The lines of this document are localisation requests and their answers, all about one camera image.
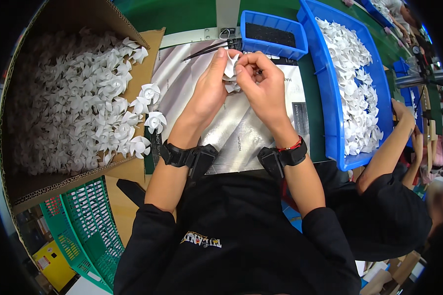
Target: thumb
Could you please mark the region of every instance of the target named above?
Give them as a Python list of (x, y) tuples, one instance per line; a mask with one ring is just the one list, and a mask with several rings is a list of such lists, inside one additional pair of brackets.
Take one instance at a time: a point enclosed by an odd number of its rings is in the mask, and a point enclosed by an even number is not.
[(251, 75), (248, 74), (248, 71), (242, 65), (236, 65), (236, 82), (241, 87), (241, 89), (247, 94), (247, 97), (250, 94), (254, 94), (259, 91), (259, 86), (251, 79)]
[(210, 65), (208, 66), (207, 76), (210, 79), (222, 80), (223, 74), (225, 72), (226, 63), (228, 61), (228, 53), (223, 48), (220, 47), (214, 54)]

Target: blue plastic bin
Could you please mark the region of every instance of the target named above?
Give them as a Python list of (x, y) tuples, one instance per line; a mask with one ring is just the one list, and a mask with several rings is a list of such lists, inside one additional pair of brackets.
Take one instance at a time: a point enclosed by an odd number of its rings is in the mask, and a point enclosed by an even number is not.
[[(295, 37), (296, 48), (281, 44), (246, 38), (246, 23), (271, 27), (274, 29), (291, 32)], [(261, 51), (264, 54), (282, 56), (288, 59), (300, 60), (308, 53), (307, 37), (304, 28), (298, 22), (283, 17), (266, 13), (243, 10), (241, 14), (241, 39), (243, 51)]]
[(363, 7), (367, 10), (367, 12), (378, 22), (380, 23), (383, 27), (389, 27), (389, 28), (394, 28), (393, 23), (391, 23), (390, 21), (387, 20), (387, 18), (385, 18), (384, 15), (382, 15), (382, 13), (379, 12), (379, 10), (377, 10), (374, 5), (371, 3), (370, 0), (361, 0), (361, 4), (363, 5)]
[[(405, 60), (403, 58), (400, 58), (400, 60), (394, 62), (394, 70), (396, 71), (397, 77), (403, 77), (406, 76), (407, 71), (409, 70), (409, 66), (407, 63), (405, 63)], [(409, 87), (409, 88), (402, 88), (400, 90), (400, 94), (403, 96), (405, 100), (406, 106), (412, 105), (412, 96), (410, 94), (410, 91), (413, 91), (413, 95), (415, 96), (415, 105), (417, 105), (417, 119), (415, 120), (415, 124), (419, 127), (419, 130), (421, 133), (423, 133), (423, 119), (422, 119), (422, 105), (420, 103), (420, 92), (419, 87)], [(407, 146), (412, 147), (412, 139), (409, 138), (409, 141), (407, 142)]]
[(366, 165), (371, 161), (376, 150), (371, 153), (361, 152), (358, 155), (344, 156), (343, 109), (338, 80), (325, 39), (317, 25), (315, 16), (329, 22), (335, 21), (346, 26), (349, 30), (356, 30), (356, 35), (371, 53), (373, 63), (364, 67), (364, 70), (371, 75), (373, 79), (372, 87), (378, 94), (378, 127), (384, 132), (384, 138), (379, 141), (380, 146), (392, 133), (393, 121), (389, 85), (376, 45), (368, 29), (351, 16), (317, 1), (300, 0), (300, 3), (301, 8), (297, 14), (297, 19), (304, 26), (307, 34), (308, 46), (322, 98), (325, 123), (325, 156), (335, 160), (338, 169), (342, 171)]

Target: green plastic crate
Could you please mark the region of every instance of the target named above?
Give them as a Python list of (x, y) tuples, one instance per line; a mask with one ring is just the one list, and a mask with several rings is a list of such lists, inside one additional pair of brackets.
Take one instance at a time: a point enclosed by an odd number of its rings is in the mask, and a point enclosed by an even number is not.
[(59, 249), (78, 274), (113, 293), (123, 243), (113, 220), (105, 178), (100, 177), (41, 204)]

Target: red string bracelet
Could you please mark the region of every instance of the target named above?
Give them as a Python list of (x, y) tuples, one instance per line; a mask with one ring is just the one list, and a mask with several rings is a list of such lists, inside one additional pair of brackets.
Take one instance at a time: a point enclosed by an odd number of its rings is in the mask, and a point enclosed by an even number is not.
[(299, 135), (299, 141), (297, 141), (297, 143), (289, 148), (284, 148), (284, 149), (277, 149), (278, 151), (283, 151), (283, 150), (293, 150), (295, 148), (298, 148), (299, 146), (301, 146), (302, 144), (302, 137)]

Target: green workbench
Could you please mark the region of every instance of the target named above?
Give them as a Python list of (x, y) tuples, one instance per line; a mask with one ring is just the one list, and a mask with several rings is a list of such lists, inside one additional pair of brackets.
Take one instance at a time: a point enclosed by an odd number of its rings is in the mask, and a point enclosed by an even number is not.
[[(351, 8), (341, 0), (320, 0), (358, 20), (369, 29), (381, 56), (382, 63), (391, 68), (399, 57), (407, 59), (407, 51), (399, 47), (397, 40), (384, 32), (384, 28), (371, 16), (353, 5)], [(166, 34), (216, 27), (215, 0), (115, 0), (114, 3), (139, 32), (166, 27)], [(241, 0), (239, 16), (243, 10), (254, 10), (297, 21), (300, 8), (298, 0)], [(313, 162), (325, 161), (325, 131), (322, 103), (318, 82), (310, 54), (299, 60), (308, 124), (310, 127), (310, 156)]]

